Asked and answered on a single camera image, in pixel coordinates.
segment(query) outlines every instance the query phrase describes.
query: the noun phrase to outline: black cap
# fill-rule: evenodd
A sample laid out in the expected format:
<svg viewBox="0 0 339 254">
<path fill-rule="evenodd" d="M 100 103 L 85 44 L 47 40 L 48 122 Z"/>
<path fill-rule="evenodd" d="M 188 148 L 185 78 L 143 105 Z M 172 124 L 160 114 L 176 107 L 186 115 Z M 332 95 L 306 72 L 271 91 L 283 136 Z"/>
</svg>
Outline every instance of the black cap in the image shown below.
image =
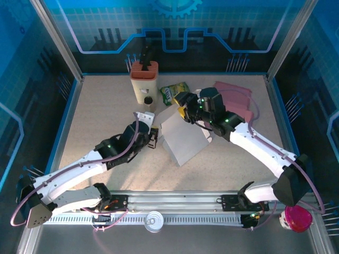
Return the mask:
<svg viewBox="0 0 339 254">
<path fill-rule="evenodd" d="M 150 96 L 145 97 L 145 99 L 144 99 L 145 104 L 150 105 L 150 104 L 152 104 L 152 102 L 153 102 L 152 97 L 150 97 Z"/>
</svg>

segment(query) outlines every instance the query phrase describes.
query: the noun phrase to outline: glass panel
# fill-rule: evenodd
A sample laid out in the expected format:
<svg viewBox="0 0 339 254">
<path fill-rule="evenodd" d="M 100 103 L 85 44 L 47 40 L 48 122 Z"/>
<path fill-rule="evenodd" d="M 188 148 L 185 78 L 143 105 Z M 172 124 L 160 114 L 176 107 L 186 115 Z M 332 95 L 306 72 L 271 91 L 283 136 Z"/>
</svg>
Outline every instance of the glass panel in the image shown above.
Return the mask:
<svg viewBox="0 0 339 254">
<path fill-rule="evenodd" d="M 276 76 L 300 153 L 311 157 L 315 183 L 325 203 L 333 199 L 336 204 L 339 202 L 338 12 L 338 3 L 330 0 L 317 3 Z"/>
<path fill-rule="evenodd" d="M 74 78 L 30 2 L 0 3 L 0 253 L 15 253 L 16 183 L 45 171 Z"/>
<path fill-rule="evenodd" d="M 83 72 L 127 72 L 146 43 L 161 71 L 265 72 L 304 1 L 45 3 Z"/>
</svg>

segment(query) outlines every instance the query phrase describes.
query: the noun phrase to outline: cable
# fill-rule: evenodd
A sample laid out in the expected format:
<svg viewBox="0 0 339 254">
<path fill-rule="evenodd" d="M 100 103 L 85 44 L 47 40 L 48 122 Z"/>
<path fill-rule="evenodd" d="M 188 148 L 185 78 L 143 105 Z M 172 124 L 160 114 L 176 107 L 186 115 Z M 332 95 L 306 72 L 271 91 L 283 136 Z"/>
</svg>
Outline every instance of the cable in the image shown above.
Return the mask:
<svg viewBox="0 0 339 254">
<path fill-rule="evenodd" d="M 241 93 L 243 95 L 245 95 L 247 98 L 249 98 L 256 110 L 257 110 L 257 116 L 253 119 L 251 119 L 248 123 L 248 131 L 249 133 L 251 134 L 251 136 L 256 139 L 257 141 L 259 141 L 261 144 L 265 145 L 266 147 L 270 148 L 272 151 L 276 152 L 277 154 L 279 154 L 280 156 L 284 157 L 285 154 L 281 151 L 279 151 L 277 148 L 273 147 L 272 145 L 268 144 L 266 141 L 264 141 L 263 139 L 259 138 L 257 135 L 254 135 L 254 132 L 252 130 L 252 124 L 255 120 L 257 120 L 260 116 L 260 110 L 259 110 L 259 107 L 258 107 L 258 104 L 255 102 L 255 100 L 251 97 L 251 96 L 248 96 L 247 94 L 239 91 L 239 90 L 236 90 L 236 89 L 223 89 L 223 90 L 220 90 L 218 92 L 224 92 L 224 91 L 235 91 L 235 92 L 238 92 L 238 93 Z M 325 213 L 325 206 L 324 206 L 324 203 L 323 203 L 323 200 L 322 198 L 320 197 L 320 194 L 316 188 L 316 186 L 314 185 L 314 183 L 312 182 L 312 180 L 309 178 L 309 176 L 306 174 L 306 172 L 297 164 L 295 163 L 295 161 L 293 161 L 291 158 L 289 158 L 288 156 L 285 158 L 289 163 L 291 163 L 292 165 L 294 165 L 300 172 L 301 174 L 304 176 L 304 178 L 306 179 L 306 181 L 308 182 L 308 184 L 310 185 L 312 191 L 314 192 L 317 200 L 318 200 L 318 203 L 319 203 L 319 206 L 320 206 L 320 210 L 304 201 L 300 201 L 301 203 L 303 203 L 304 205 L 308 206 L 309 208 L 311 208 L 312 210 L 316 211 L 316 212 L 319 212 L 321 214 L 324 214 Z"/>
<path fill-rule="evenodd" d="M 205 127 L 205 126 L 203 126 L 203 125 L 201 125 L 201 124 L 199 124 L 199 123 L 197 123 L 197 122 L 195 122 L 195 124 L 196 124 L 197 126 L 199 126 L 200 128 L 204 129 L 204 130 L 212 131 L 211 129 L 209 129 L 209 128 L 207 128 L 207 127 Z"/>
<path fill-rule="evenodd" d="M 274 207 L 273 207 L 273 209 L 272 209 L 272 212 L 271 212 L 270 216 L 269 216 L 263 223 L 261 223 L 261 224 L 255 226 L 255 227 L 253 227 L 253 228 L 245 229 L 245 231 L 248 231 L 249 229 L 250 229 L 251 231 L 254 231 L 254 230 L 257 230 L 257 229 L 261 228 L 263 225 L 267 224 L 268 221 L 269 221 L 270 219 L 273 218 L 273 215 L 274 215 L 274 213 L 275 213 L 276 205 L 277 205 L 277 204 L 278 204 L 277 201 L 275 201 L 275 202 L 274 202 Z"/>
<path fill-rule="evenodd" d="M 124 214 L 123 214 L 120 218 L 118 218 L 117 221 L 115 221 L 113 224 L 111 224 L 111 225 L 109 225 L 109 226 L 102 227 L 102 228 L 96 228 L 94 225 L 92 225 L 92 227 L 93 227 L 96 231 L 98 231 L 98 230 L 105 231 L 106 229 L 110 229 L 111 227 L 113 227 L 113 226 L 115 226 L 116 224 L 118 224 L 119 221 L 121 221 L 121 220 L 127 215 L 127 213 L 128 213 L 128 208 L 124 208 L 124 210 L 126 210 L 126 211 L 124 212 Z"/>
<path fill-rule="evenodd" d="M 93 163 L 104 163 L 104 162 L 108 162 L 111 160 L 116 160 L 118 158 L 120 158 L 121 156 L 123 156 L 125 153 L 127 153 L 129 151 L 129 149 L 132 147 L 132 145 L 134 144 L 135 140 L 137 139 L 137 135 L 139 132 L 139 119 L 138 119 L 138 114 L 133 112 L 133 115 L 136 118 L 136 130 L 135 133 L 133 135 L 133 138 L 131 140 L 131 142 L 129 143 L 129 145 L 126 147 L 125 150 L 123 150 L 120 154 L 113 156 L 113 157 L 108 157 L 105 159 L 100 159 L 100 160 L 91 160 L 91 161 L 86 161 L 86 162 L 82 162 L 81 165 L 87 165 L 87 164 L 93 164 Z M 60 170 L 59 172 L 57 172 L 55 175 L 53 175 L 51 178 L 47 179 L 45 182 L 43 182 L 41 185 L 39 185 L 37 188 L 35 188 L 34 190 L 32 190 L 30 193 L 28 193 L 28 195 L 26 197 L 24 197 L 23 200 L 21 200 L 21 202 L 17 205 L 17 207 L 15 208 L 12 216 L 11 216 L 11 225 L 12 226 L 22 226 L 24 224 L 26 224 L 26 221 L 24 221 L 23 223 L 20 224 L 15 224 L 14 220 L 17 216 L 17 213 L 19 212 L 19 210 L 22 208 L 22 206 L 28 201 L 28 199 L 35 194 L 36 192 L 38 192 L 41 188 L 46 187 L 50 182 L 52 182 L 54 179 L 56 179 L 57 177 L 59 177 L 60 175 L 74 169 L 77 168 L 79 166 L 79 164 L 75 164 L 72 165 L 64 170 Z"/>
</svg>

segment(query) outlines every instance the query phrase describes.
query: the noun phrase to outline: yellow object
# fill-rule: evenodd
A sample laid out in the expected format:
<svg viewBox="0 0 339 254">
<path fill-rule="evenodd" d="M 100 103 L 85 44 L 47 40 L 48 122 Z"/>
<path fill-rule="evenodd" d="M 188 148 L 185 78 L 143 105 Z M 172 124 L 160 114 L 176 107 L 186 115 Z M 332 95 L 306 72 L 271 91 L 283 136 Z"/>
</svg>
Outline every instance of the yellow object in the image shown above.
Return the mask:
<svg viewBox="0 0 339 254">
<path fill-rule="evenodd" d="M 179 107 L 178 108 L 178 111 L 179 111 L 179 113 L 180 113 L 180 116 L 182 117 L 182 118 L 185 118 L 185 107 Z"/>
<path fill-rule="evenodd" d="M 163 96 L 163 102 L 166 106 L 173 105 L 174 97 L 180 92 L 189 92 L 190 89 L 186 82 L 181 82 L 175 85 L 164 86 L 160 89 L 160 93 Z"/>
</svg>

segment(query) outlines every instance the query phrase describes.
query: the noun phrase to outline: white arm segment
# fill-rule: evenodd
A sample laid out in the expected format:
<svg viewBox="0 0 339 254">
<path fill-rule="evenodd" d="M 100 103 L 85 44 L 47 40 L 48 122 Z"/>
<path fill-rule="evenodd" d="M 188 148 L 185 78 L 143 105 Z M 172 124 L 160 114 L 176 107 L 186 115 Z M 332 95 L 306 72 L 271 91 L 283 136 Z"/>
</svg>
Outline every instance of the white arm segment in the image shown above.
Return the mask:
<svg viewBox="0 0 339 254">
<path fill-rule="evenodd" d="M 285 154 L 286 157 L 288 156 L 293 161 L 295 160 L 296 155 L 294 153 L 282 149 L 267 138 L 257 133 L 253 128 L 252 130 L 255 135 L 266 141 L 271 146 L 280 150 L 282 153 Z M 284 166 L 290 166 L 290 163 L 287 160 L 281 158 L 281 156 L 279 156 L 276 152 L 272 151 L 270 148 L 266 147 L 258 140 L 251 137 L 251 134 L 248 132 L 248 123 L 241 123 L 237 125 L 236 130 L 234 132 L 231 132 L 230 134 L 230 141 L 233 144 L 236 144 L 245 149 L 259 161 L 261 161 L 265 166 L 269 168 L 269 170 L 275 175 L 276 178 L 279 178 L 280 175 L 283 173 Z"/>
<path fill-rule="evenodd" d="M 267 181 L 254 182 L 245 190 L 245 195 L 253 204 L 261 201 L 274 201 L 278 200 L 273 193 L 272 185 L 278 179 L 271 179 Z"/>
<path fill-rule="evenodd" d="M 100 201 L 101 194 L 94 186 L 78 190 L 68 190 L 54 200 L 58 207 L 53 210 L 53 215 L 82 207 L 95 207 Z"/>
<path fill-rule="evenodd" d="M 66 169 L 69 166 L 72 165 L 76 165 L 79 164 L 80 162 L 86 162 L 89 160 L 99 160 L 102 159 L 102 157 L 100 156 L 99 152 L 96 151 L 90 151 L 87 155 L 85 155 L 84 157 L 82 157 L 80 160 L 60 169 Z M 42 177 L 38 177 L 36 178 L 36 182 L 34 183 L 34 187 L 37 188 L 40 184 L 42 184 L 43 182 L 45 182 L 46 180 L 48 180 L 51 176 L 55 175 L 58 171 L 55 171 L 51 174 L 42 176 Z M 46 187 L 41 188 L 38 191 L 38 194 L 42 194 L 43 198 L 41 199 L 42 202 L 44 202 L 45 204 L 49 204 L 51 202 L 53 202 L 54 200 L 57 199 L 57 197 L 59 197 L 62 193 L 64 193 L 65 191 L 69 190 L 70 188 L 72 188 L 73 186 L 81 183 L 82 181 L 104 173 L 105 171 L 107 171 L 107 166 L 106 164 L 103 163 L 98 163 L 98 164 L 87 164 L 84 166 L 78 166 L 64 174 L 62 174 L 61 176 L 57 177 L 56 179 L 54 179 L 51 183 L 49 183 Z"/>
</svg>

